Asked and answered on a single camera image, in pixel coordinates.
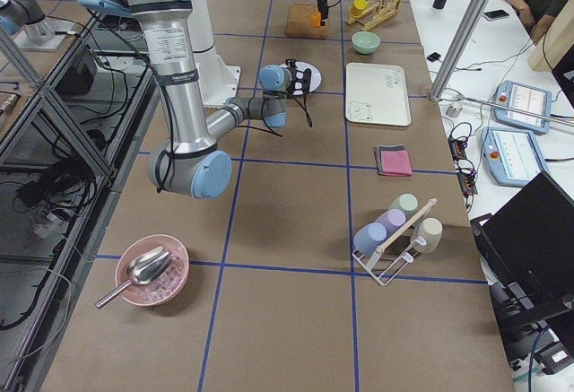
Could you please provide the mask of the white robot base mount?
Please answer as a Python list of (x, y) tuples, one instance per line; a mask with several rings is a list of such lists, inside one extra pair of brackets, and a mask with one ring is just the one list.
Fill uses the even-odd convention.
[(217, 52), (195, 53), (199, 75), (199, 88), (205, 108), (219, 108), (226, 100), (237, 95), (241, 69), (226, 65)]

